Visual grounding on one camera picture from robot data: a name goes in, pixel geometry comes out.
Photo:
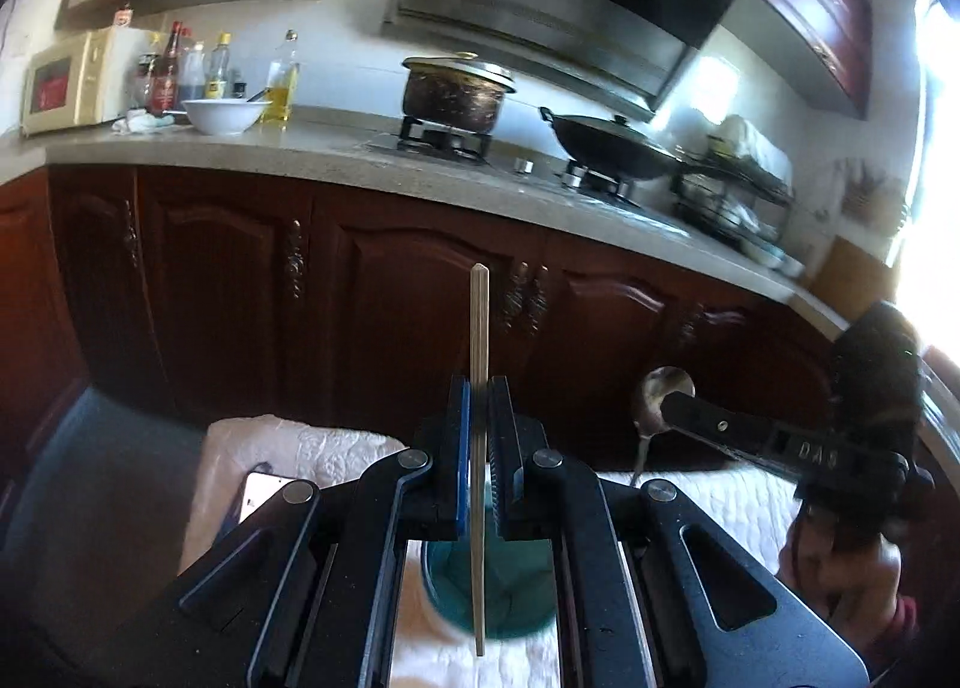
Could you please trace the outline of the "person's right hand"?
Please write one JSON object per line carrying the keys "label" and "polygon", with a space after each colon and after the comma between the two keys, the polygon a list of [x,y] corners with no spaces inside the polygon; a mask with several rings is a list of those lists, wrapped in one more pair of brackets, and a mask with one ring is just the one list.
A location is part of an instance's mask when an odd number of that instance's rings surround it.
{"label": "person's right hand", "polygon": [[901,553],[877,534],[839,550],[836,519],[800,509],[779,551],[776,579],[793,590],[874,670],[898,659],[918,635],[918,607],[900,594]]}

